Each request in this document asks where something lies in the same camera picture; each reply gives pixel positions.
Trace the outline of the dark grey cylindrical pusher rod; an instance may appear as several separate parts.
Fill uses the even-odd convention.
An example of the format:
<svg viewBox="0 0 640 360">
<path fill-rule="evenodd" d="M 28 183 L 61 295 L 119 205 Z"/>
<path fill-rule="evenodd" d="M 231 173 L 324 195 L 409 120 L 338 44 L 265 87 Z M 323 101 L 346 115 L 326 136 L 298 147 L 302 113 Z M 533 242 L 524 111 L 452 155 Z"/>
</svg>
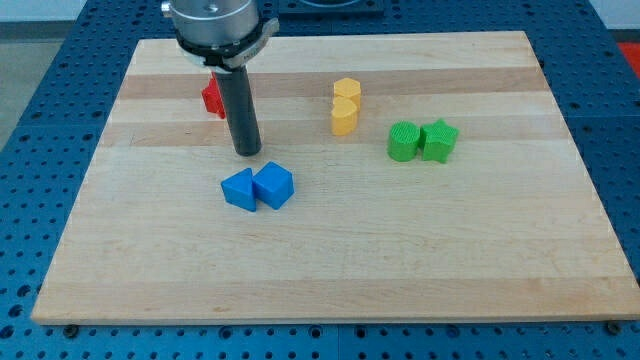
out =
<svg viewBox="0 0 640 360">
<path fill-rule="evenodd" d="M 218 71 L 215 77 L 236 153 L 256 155 L 262 142 L 246 68 Z"/>
</svg>

